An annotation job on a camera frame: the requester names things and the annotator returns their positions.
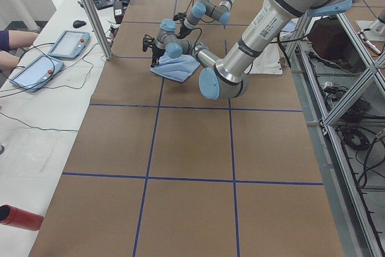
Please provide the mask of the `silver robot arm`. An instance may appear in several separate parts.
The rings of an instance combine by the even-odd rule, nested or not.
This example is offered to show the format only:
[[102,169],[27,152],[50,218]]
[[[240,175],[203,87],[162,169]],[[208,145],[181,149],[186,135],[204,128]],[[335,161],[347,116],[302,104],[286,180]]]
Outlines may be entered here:
[[353,3],[353,0],[265,0],[260,12],[224,58],[219,58],[203,44],[185,39],[203,16],[225,25],[234,1],[222,0],[214,5],[211,0],[198,0],[192,10],[183,15],[178,33],[173,20],[163,20],[155,38],[143,38],[143,51],[152,50],[151,67],[158,66],[164,54],[170,58],[192,55],[204,67],[199,76],[199,89],[206,99],[237,98],[248,86],[246,68],[291,19],[303,14],[332,16],[346,12]]
[[198,0],[190,10],[174,16],[174,21],[180,22],[177,38],[184,39],[188,36],[204,16],[226,25],[231,17],[230,10],[234,2],[235,0],[221,0],[218,5],[215,5],[211,0]]

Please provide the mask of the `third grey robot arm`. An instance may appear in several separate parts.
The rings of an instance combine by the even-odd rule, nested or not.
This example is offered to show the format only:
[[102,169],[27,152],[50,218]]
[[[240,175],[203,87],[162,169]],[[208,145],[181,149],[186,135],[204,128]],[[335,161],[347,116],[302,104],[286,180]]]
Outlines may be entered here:
[[384,10],[373,21],[357,20],[360,28],[359,36],[364,42],[383,42],[384,41]]

